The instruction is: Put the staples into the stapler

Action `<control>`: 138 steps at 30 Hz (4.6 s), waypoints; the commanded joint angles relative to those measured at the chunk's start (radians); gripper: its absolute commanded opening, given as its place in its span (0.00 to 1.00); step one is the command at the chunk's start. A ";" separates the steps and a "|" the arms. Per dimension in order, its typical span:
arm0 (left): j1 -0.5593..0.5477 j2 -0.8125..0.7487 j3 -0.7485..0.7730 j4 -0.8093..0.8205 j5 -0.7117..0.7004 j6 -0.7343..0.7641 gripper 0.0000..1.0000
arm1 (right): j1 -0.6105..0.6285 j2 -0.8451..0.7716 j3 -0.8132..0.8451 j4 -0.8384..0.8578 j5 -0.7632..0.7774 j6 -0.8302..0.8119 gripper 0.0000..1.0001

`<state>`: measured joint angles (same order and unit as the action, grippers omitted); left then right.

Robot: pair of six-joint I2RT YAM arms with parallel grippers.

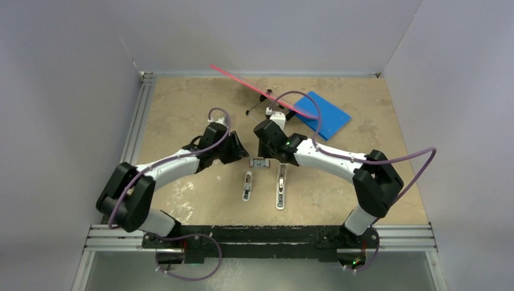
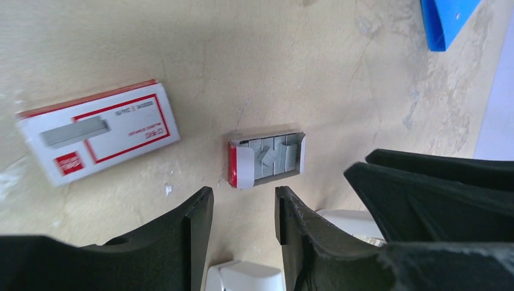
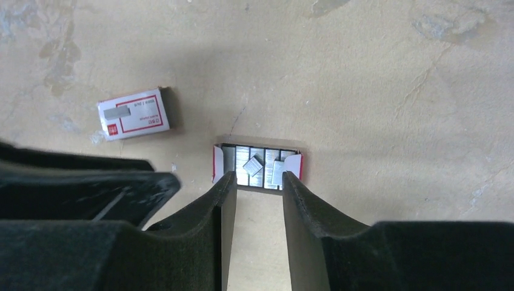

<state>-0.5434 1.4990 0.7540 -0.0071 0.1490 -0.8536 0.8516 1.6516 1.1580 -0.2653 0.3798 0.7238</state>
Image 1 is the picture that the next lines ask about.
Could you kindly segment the long white stapler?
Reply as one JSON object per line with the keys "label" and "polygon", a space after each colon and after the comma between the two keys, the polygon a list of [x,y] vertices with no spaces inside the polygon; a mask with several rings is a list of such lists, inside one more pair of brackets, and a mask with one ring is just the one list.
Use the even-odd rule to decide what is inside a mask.
{"label": "long white stapler", "polygon": [[286,174],[287,164],[280,163],[278,167],[278,177],[276,183],[276,208],[278,210],[284,209]]}

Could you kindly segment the staple box tray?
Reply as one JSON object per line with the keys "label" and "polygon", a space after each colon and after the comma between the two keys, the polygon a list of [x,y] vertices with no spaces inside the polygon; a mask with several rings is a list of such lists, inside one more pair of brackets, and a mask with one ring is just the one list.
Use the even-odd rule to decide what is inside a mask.
{"label": "staple box tray", "polygon": [[270,167],[270,160],[266,158],[250,158],[249,167],[251,169],[267,169]]}

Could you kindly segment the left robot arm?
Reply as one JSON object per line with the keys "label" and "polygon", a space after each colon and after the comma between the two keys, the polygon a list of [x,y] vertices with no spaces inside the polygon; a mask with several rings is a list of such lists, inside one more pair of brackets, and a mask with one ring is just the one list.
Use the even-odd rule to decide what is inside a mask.
{"label": "left robot arm", "polygon": [[220,122],[211,122],[202,135],[169,157],[137,166],[128,162],[118,164],[96,202],[96,209],[108,217],[111,226],[126,232],[150,232],[157,235],[164,247],[175,247],[181,239],[176,228],[180,223],[162,210],[151,208],[154,193],[203,171],[215,160],[230,164],[248,156],[235,131]]}

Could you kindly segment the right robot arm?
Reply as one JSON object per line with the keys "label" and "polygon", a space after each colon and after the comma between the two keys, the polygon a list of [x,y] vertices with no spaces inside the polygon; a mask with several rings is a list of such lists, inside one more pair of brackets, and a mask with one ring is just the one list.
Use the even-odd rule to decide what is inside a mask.
{"label": "right robot arm", "polygon": [[287,136],[275,122],[266,119],[254,129],[269,157],[281,163],[311,167],[342,178],[354,186],[357,206],[350,212],[340,231],[341,241],[354,247],[364,239],[364,232],[383,218],[404,186],[398,172],[383,152],[351,153],[317,144],[294,133]]}

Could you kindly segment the small white stapler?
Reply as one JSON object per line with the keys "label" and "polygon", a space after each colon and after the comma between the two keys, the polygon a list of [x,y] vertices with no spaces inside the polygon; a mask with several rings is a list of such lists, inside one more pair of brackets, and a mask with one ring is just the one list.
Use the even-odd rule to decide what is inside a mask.
{"label": "small white stapler", "polygon": [[247,202],[250,200],[252,194],[252,172],[248,171],[245,174],[244,186],[242,191],[242,200]]}

